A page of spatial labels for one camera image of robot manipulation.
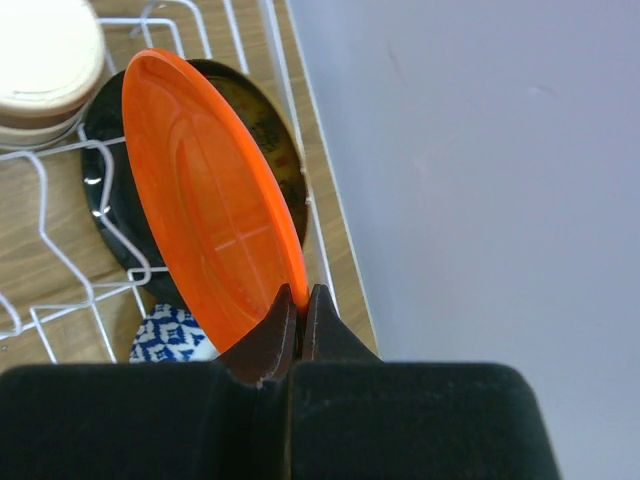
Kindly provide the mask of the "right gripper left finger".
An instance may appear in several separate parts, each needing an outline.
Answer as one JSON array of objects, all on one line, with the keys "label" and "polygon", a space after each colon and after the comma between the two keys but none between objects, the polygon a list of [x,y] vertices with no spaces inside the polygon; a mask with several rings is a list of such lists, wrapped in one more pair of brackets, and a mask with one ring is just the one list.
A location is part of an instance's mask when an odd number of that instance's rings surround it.
[{"label": "right gripper left finger", "polygon": [[28,365],[1,377],[5,479],[286,479],[297,309],[203,362]]}]

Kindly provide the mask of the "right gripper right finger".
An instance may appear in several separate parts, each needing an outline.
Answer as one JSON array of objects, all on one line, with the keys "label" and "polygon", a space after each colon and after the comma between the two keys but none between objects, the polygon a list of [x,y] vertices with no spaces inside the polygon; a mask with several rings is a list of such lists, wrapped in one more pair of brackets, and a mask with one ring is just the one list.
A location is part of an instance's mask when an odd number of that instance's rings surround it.
[{"label": "right gripper right finger", "polygon": [[536,396],[496,363],[383,362],[311,294],[291,373],[295,479],[556,479]]}]

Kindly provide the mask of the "red patterned bowl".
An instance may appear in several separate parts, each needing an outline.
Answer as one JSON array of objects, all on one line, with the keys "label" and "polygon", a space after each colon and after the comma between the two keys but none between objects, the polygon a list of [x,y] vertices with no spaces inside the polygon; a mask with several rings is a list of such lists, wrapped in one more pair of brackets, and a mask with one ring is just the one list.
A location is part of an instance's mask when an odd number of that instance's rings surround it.
[{"label": "red patterned bowl", "polygon": [[157,303],[137,330],[130,363],[209,361],[219,356],[193,315]]}]

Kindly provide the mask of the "white wire dish rack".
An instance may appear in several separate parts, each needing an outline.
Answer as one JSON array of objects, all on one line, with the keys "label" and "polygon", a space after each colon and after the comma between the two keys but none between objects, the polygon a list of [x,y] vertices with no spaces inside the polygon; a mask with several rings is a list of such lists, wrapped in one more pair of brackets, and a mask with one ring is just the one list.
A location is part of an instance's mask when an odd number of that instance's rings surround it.
[{"label": "white wire dish rack", "polygon": [[[1,126],[49,144],[72,130],[101,92],[106,45],[86,1],[1,5]],[[117,143],[85,139],[103,177],[96,219],[137,261],[151,256],[122,229],[111,196],[129,173],[125,212],[147,229],[178,294],[219,352],[259,325],[280,293],[304,319],[311,304],[302,237],[307,187],[293,131],[246,75],[159,48],[138,52],[112,80]]]}]

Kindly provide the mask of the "black lacquer plate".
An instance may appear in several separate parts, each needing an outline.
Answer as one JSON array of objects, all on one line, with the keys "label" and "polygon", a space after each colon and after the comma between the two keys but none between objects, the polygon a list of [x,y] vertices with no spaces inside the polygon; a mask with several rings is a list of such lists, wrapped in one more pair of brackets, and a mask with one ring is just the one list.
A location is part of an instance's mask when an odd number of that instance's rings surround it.
[{"label": "black lacquer plate", "polygon": [[[106,218],[149,261],[152,267],[165,265],[144,214],[132,176],[122,121],[122,85],[124,73],[119,72],[100,89],[89,106],[84,133],[87,139],[105,143],[113,157],[114,172],[109,199],[104,209]],[[128,271],[139,268],[136,257],[107,229],[101,221],[101,200],[105,180],[105,163],[97,148],[81,150],[83,187],[90,212],[103,241],[121,267]]]}]

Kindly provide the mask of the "yellow patterned lacquer plate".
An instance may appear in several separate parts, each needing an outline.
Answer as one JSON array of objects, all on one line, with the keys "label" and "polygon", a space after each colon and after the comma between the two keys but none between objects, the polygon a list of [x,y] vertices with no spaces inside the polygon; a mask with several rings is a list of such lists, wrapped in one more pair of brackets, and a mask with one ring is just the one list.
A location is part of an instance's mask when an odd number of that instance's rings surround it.
[{"label": "yellow patterned lacquer plate", "polygon": [[230,104],[260,148],[286,201],[300,243],[306,239],[308,186],[302,155],[289,122],[271,96],[250,77],[210,59],[191,59]]}]

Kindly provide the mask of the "metal cup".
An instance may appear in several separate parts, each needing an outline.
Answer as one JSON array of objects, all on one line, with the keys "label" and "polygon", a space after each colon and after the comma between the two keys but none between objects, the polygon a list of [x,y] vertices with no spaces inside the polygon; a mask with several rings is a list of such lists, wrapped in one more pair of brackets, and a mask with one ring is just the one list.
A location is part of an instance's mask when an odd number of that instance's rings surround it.
[{"label": "metal cup", "polygon": [[98,87],[105,57],[90,2],[3,1],[1,148],[40,148],[71,132]]}]

